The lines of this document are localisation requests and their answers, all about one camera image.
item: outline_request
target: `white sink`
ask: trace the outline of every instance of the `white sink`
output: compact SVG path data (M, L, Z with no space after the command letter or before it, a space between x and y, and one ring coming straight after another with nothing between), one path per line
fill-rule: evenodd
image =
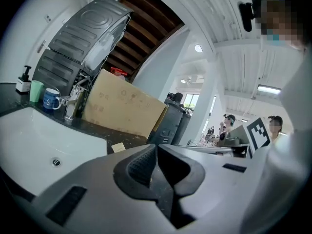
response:
M63 126L33 108L0 117L0 166L34 195L79 165L105 155L104 139ZM55 158L59 166L53 166Z

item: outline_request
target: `blue mug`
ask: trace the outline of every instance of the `blue mug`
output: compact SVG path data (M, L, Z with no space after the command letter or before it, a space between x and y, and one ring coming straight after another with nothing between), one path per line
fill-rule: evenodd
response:
M61 107L59 102L59 92L52 88L47 88L43 97L43 106L46 109L59 109Z

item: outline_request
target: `faucet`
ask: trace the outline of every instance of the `faucet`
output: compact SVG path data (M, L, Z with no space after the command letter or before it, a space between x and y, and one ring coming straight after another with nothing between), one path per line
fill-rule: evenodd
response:
M59 103L66 106L64 119L67 121L72 121L74 115L79 107L82 94L86 89L76 84L72 89L69 96L62 96L59 98Z

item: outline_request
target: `counter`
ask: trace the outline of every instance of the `counter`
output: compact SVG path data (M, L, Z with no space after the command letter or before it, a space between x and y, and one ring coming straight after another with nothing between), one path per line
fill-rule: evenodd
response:
M121 142L126 149L146 144L145 137L98 126L81 118L75 118L69 123L63 118L65 107L61 107L63 108L62 110L54 110L52 113L48 114L44 112L42 101L38 103L29 102L29 95L19 94L15 90L15 83L0 83L0 117L26 107L32 107L50 119L76 131L106 140L107 154L113 154L112 145Z

